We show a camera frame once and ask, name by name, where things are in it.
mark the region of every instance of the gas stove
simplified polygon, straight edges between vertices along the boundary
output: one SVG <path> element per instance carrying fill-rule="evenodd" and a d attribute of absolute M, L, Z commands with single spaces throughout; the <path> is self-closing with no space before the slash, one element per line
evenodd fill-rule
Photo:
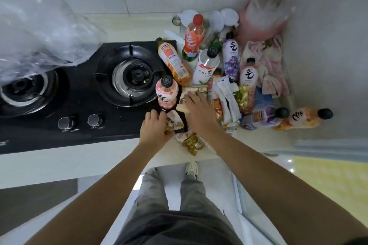
<path fill-rule="evenodd" d="M 78 66 L 2 86 L 0 154 L 138 138 L 165 73 L 154 41 L 104 43 Z"/>

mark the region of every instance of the white countertop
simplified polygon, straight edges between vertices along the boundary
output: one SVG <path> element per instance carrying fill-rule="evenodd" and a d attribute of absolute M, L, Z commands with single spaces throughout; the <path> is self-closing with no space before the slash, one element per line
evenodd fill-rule
<path fill-rule="evenodd" d="M 165 38 L 164 30 L 179 34 L 179 27 L 171 23 L 173 15 L 175 14 L 141 14 L 139 17 L 128 17 L 114 14 L 87 17 L 106 30 L 107 42 L 133 42 Z M 288 134 L 269 128 L 255 131 L 238 128 L 234 137 L 259 152 L 292 147 Z M 0 189 L 105 174 L 128 156 L 137 144 L 136 138 L 3 154 L 0 155 Z M 216 157 L 214 150 L 209 147 L 200 150 L 194 157 L 172 139 L 147 167 Z"/>

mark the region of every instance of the person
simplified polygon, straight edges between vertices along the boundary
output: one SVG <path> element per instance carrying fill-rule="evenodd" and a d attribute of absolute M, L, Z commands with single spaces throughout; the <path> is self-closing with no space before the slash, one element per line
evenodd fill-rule
<path fill-rule="evenodd" d="M 368 229 L 341 206 L 218 126 L 202 94 L 189 93 L 191 126 L 228 165 L 289 245 L 368 244 Z M 135 150 L 78 196 L 26 243 L 98 245 L 125 204 L 149 160 L 173 136 L 166 114 L 146 113 Z M 180 211 L 170 211 L 155 169 L 144 176 L 139 196 L 115 245 L 242 244 L 227 218 L 205 196 L 198 167 L 189 163 Z"/>

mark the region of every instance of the gas burner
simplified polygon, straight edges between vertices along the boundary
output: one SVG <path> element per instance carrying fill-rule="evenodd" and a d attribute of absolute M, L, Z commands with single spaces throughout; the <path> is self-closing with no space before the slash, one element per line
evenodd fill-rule
<path fill-rule="evenodd" d="M 0 117 L 16 117 L 44 108 L 58 88 L 55 71 L 23 78 L 0 88 Z"/>
<path fill-rule="evenodd" d="M 153 73 L 150 66 L 141 60 L 126 60 L 113 71 L 112 84 L 122 96 L 139 97 L 152 86 Z"/>

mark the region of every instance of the gray pants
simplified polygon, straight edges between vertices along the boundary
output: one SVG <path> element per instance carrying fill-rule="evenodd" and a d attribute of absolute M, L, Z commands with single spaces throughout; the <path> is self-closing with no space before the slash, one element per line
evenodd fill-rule
<path fill-rule="evenodd" d="M 203 182 L 196 180 L 193 175 L 188 174 L 182 181 L 180 194 L 182 196 L 180 211 L 215 215 L 233 229 L 228 218 L 206 197 Z M 126 222 L 133 217 L 168 210 L 168 199 L 166 198 L 163 182 L 159 174 L 152 168 L 143 176 L 138 197 L 134 201 Z"/>

